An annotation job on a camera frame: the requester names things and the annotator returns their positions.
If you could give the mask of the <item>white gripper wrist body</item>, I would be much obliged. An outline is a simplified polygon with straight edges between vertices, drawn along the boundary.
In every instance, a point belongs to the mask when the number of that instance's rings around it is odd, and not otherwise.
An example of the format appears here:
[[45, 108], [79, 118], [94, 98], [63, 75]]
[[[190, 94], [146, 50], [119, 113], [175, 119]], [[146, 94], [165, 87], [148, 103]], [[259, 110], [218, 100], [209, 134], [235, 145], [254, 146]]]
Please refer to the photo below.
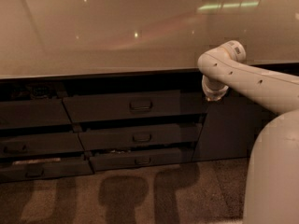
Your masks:
[[207, 76], [202, 78], [202, 88], [206, 99], [210, 102], [219, 101], [229, 89], [227, 85]]

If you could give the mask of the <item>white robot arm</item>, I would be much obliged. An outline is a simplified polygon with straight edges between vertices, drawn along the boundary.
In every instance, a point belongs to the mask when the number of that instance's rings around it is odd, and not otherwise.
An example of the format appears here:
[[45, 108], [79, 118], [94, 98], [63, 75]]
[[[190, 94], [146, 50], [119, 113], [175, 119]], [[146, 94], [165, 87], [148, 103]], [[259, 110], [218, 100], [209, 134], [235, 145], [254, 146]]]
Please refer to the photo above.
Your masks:
[[209, 100], [221, 98], [229, 87], [277, 115], [251, 151], [243, 224], [299, 224], [299, 79], [245, 60], [244, 47], [232, 40], [197, 62]]

